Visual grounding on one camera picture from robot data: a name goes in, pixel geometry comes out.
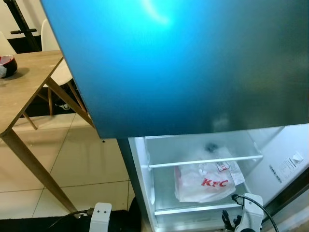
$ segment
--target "black mat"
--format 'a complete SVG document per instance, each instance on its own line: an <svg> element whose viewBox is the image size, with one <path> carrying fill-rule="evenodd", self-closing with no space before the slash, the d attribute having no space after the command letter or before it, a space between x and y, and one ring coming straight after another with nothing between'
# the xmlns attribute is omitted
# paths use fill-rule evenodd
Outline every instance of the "black mat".
<svg viewBox="0 0 309 232"><path fill-rule="evenodd" d="M90 216L79 219L71 216L48 230L58 218L60 217L0 220L0 232L89 232ZM136 199L129 211L112 211L108 232L140 232L140 209Z"/></svg>

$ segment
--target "black cable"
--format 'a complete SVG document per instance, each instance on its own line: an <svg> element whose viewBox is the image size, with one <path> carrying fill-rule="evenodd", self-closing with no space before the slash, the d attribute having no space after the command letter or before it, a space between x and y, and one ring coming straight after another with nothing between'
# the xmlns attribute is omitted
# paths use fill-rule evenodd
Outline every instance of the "black cable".
<svg viewBox="0 0 309 232"><path fill-rule="evenodd" d="M69 217L69 216L71 216L71 215L75 215L75 214L86 214L88 212L88 210L80 210L80 211L76 211L76 212L72 212L72 213L69 213L69 214L67 214L67 215L65 215L65 216L63 216L63 217L61 217L61 218L59 218L57 221L55 221L53 224L51 224L48 228L47 228L47 230L49 230L49 229L51 229L53 226L55 226L58 222L60 222L62 219L64 219L64 218L67 218L67 217Z"/></svg>
<svg viewBox="0 0 309 232"><path fill-rule="evenodd" d="M238 194L233 194L233 195L232 195L232 199L233 199L234 201L236 201L237 204L239 204L239 203L237 202L237 200L236 200L238 197L247 199L248 201L253 202L253 203L256 204L257 206L259 206L259 207L266 213L266 215L269 217L269 219L270 219L270 221L271 221L271 224L273 225L273 227L274 227L274 229L275 229L275 232L279 232L279 230L278 230L278 228L277 228L277 225L276 225L274 219L272 218L272 216L269 214L269 212L268 212L262 205L260 205L258 202L256 202L255 200L251 199L250 197L246 197L246 196L238 195Z"/></svg>

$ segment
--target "tile floor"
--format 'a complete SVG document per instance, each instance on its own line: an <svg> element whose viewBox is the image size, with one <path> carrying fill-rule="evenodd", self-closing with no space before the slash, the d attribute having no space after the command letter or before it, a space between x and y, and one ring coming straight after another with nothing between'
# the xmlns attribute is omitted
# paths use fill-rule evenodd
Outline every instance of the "tile floor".
<svg viewBox="0 0 309 232"><path fill-rule="evenodd" d="M14 131L78 210L97 202L127 210L134 198L118 144L99 139L76 114L20 118ZM0 140L0 219L61 216L67 210Z"/></svg>

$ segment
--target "blue refrigerator door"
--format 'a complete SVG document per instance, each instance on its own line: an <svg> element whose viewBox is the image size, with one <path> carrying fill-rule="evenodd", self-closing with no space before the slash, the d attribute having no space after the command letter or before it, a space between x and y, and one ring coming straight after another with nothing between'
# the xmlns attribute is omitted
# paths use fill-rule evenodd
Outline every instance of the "blue refrigerator door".
<svg viewBox="0 0 309 232"><path fill-rule="evenodd" d="M42 0L101 138L308 122L307 0Z"/></svg>

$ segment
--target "refrigerator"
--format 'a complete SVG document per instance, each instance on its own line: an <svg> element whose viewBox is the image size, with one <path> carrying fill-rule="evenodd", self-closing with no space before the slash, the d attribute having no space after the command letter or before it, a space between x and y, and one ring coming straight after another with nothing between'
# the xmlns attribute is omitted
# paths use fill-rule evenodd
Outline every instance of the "refrigerator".
<svg viewBox="0 0 309 232"><path fill-rule="evenodd" d="M242 214L233 193L275 215L309 188L308 1L41 3L152 231L222 229L223 210ZM180 185L185 170L222 165L238 177L225 196Z"/></svg>

